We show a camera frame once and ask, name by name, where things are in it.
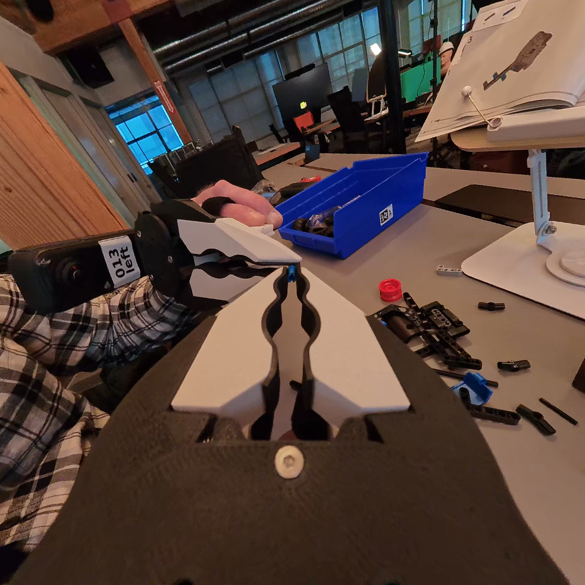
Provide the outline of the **person's left hand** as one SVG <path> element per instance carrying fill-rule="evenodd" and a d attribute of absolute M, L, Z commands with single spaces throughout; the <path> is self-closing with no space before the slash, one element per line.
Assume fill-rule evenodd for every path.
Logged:
<path fill-rule="evenodd" d="M 281 213 L 263 196 L 225 180 L 201 189 L 193 201 L 204 208 L 205 201 L 216 198 L 226 199 L 226 202 L 210 211 L 211 215 L 231 218 L 251 227 L 272 225 L 278 229 L 282 225 Z"/>

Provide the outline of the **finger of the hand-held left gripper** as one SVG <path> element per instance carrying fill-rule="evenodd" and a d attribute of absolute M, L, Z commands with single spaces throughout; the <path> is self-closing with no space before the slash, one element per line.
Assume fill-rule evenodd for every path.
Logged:
<path fill-rule="evenodd" d="M 218 253 L 227 258 L 242 257 L 256 265 L 289 266 L 301 263 L 301 256 L 259 230 L 230 218 L 214 222 L 177 220 L 179 238 L 194 257 Z"/>
<path fill-rule="evenodd" d="M 194 297 L 231 302 L 275 271 L 273 267 L 198 266 L 191 273 Z"/>

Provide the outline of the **blue plastic bin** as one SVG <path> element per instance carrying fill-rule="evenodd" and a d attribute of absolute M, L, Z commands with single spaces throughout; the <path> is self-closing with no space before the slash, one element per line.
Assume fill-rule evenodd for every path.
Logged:
<path fill-rule="evenodd" d="M 283 217 L 280 236 L 346 259 L 422 202 L 428 155 L 373 158 L 342 168 L 277 207 Z M 296 220 L 333 208 L 331 236 L 294 228 Z"/>

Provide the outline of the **black beam frame assembly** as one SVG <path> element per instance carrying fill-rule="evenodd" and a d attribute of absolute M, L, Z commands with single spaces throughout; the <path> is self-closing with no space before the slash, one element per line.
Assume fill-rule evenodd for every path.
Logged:
<path fill-rule="evenodd" d="M 472 357 L 459 343 L 470 329 L 442 303 L 434 301 L 419 306 L 412 295 L 404 292 L 402 304 L 391 303 L 372 316 L 387 328 L 385 318 L 392 314 L 403 315 L 419 327 L 420 335 L 413 340 L 421 342 L 420 348 L 414 350 L 421 359 L 433 357 L 450 370 L 482 369 L 482 361 Z"/>

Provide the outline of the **black metal pole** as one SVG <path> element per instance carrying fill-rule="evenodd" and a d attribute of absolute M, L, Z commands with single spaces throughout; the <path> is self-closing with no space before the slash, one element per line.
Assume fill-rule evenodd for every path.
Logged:
<path fill-rule="evenodd" d="M 389 148 L 393 154 L 406 154 L 406 137 L 399 73 L 399 44 L 392 1 L 378 1 L 378 20 L 383 43 L 384 81 L 390 130 Z"/>

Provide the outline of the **black crank connector piece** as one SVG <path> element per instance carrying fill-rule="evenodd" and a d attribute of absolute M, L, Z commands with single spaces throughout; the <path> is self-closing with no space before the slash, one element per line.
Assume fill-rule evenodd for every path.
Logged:
<path fill-rule="evenodd" d="M 459 388 L 459 397 L 473 418 L 510 426 L 517 426 L 520 422 L 521 417 L 515 412 L 473 404 L 470 390 L 465 386 Z"/>

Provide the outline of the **instruction booklet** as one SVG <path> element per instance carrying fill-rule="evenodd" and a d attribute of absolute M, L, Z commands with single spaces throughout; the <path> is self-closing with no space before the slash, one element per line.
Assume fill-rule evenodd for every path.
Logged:
<path fill-rule="evenodd" d="M 462 38 L 417 142 L 584 99 L 584 1 L 500 1 Z"/>

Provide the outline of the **grey desk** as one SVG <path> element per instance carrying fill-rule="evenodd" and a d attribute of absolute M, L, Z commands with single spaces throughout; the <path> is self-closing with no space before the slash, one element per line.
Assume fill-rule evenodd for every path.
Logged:
<path fill-rule="evenodd" d="M 572 381 L 584 359 L 584 322 L 466 276 L 444 277 L 436 267 L 461 267 L 510 229 L 420 204 L 346 260 L 294 246 L 303 267 L 365 314 L 383 303 L 378 283 L 401 281 L 418 303 L 439 301 L 470 328 L 464 347 L 482 360 L 482 374 L 498 381 L 490 405 L 523 404 L 556 429 L 545 437 L 522 420 L 509 427 L 477 420 L 532 532 L 571 584 L 584 584 L 584 394 Z M 478 302 L 505 303 L 500 312 Z M 510 373 L 497 362 L 528 360 Z M 573 426 L 539 402 L 547 399 L 574 417 Z"/>

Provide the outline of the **short thin black axle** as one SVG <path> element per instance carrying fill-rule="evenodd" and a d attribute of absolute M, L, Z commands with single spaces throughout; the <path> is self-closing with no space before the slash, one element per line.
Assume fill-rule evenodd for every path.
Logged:
<path fill-rule="evenodd" d="M 564 412 L 562 409 L 560 409 L 558 406 L 555 406 L 554 404 L 552 404 L 551 402 L 549 402 L 547 399 L 539 398 L 539 402 L 542 405 L 544 405 L 546 408 L 548 408 L 549 410 L 551 410 L 552 412 L 554 412 L 555 414 L 557 414 L 559 417 L 561 417 L 564 420 L 566 420 L 571 425 L 573 425 L 573 426 L 578 426 L 579 425 L 579 422 L 574 417 L 572 417 L 568 413 Z"/>

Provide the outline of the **large black monitor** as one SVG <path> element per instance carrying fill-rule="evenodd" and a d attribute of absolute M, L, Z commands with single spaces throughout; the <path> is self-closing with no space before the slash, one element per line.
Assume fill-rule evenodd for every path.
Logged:
<path fill-rule="evenodd" d="M 329 105 L 333 92 L 327 63 L 315 66 L 302 75 L 273 85 L 272 90 L 282 121 Z"/>

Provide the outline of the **crinkled clear bag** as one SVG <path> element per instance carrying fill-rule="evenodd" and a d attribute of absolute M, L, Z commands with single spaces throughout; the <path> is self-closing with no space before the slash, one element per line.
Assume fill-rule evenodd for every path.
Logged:
<path fill-rule="evenodd" d="M 318 212 L 316 214 L 313 214 L 310 216 L 310 218 L 307 220 L 307 223 L 305 224 L 305 230 L 306 231 L 315 231 L 315 230 L 327 230 L 327 229 L 333 229 L 333 224 L 334 224 L 334 215 L 335 213 L 337 213 L 338 211 L 340 211 L 341 209 L 347 207 L 348 205 L 350 205 L 352 202 L 356 201 L 357 199 L 359 199 L 359 197 L 355 197 L 354 199 L 348 201 L 345 204 L 342 205 L 337 205 L 334 206 L 332 208 L 328 208 L 324 211 Z"/>

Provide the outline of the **long black axle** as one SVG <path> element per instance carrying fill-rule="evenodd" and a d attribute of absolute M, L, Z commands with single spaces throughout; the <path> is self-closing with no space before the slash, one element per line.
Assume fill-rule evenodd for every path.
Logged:
<path fill-rule="evenodd" d="M 467 376 L 468 374 L 471 374 L 477 380 L 482 381 L 482 383 L 484 383 L 486 386 L 488 386 L 490 388 L 499 388 L 498 382 L 493 381 L 493 380 L 488 380 L 477 372 L 468 372 L 466 374 L 460 374 L 460 373 L 457 373 L 454 371 L 448 371 L 448 370 L 443 370 L 443 369 L 435 369 L 435 368 L 432 368 L 432 369 L 435 371 L 435 373 L 437 373 L 438 375 L 440 375 L 442 377 L 446 377 L 446 378 L 454 379 L 454 380 L 458 380 L 458 381 L 463 381 L 465 376 Z"/>

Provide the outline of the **black axle connector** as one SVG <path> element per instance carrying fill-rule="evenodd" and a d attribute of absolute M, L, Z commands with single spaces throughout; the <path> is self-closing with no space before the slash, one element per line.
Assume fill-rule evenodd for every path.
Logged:
<path fill-rule="evenodd" d="M 553 436 L 556 429 L 545 420 L 542 413 L 534 411 L 523 404 L 516 407 L 516 413 L 524 420 L 529 422 L 537 431 L 544 436 Z"/>

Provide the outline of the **blue flat bracket piece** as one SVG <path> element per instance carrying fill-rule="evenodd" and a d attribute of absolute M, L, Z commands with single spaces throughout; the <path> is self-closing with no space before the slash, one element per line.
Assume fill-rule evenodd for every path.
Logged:
<path fill-rule="evenodd" d="M 461 382 L 451 387 L 451 390 L 460 398 L 462 389 L 467 390 L 470 403 L 475 406 L 485 406 L 493 394 L 492 389 L 487 384 L 487 379 L 476 372 L 465 374 Z"/>

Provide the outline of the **wooden post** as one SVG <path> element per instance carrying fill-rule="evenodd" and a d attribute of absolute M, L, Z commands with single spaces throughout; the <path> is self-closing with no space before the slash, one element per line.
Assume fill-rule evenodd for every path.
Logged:
<path fill-rule="evenodd" d="M 1 64 L 1 240 L 12 250 L 129 222 Z"/>

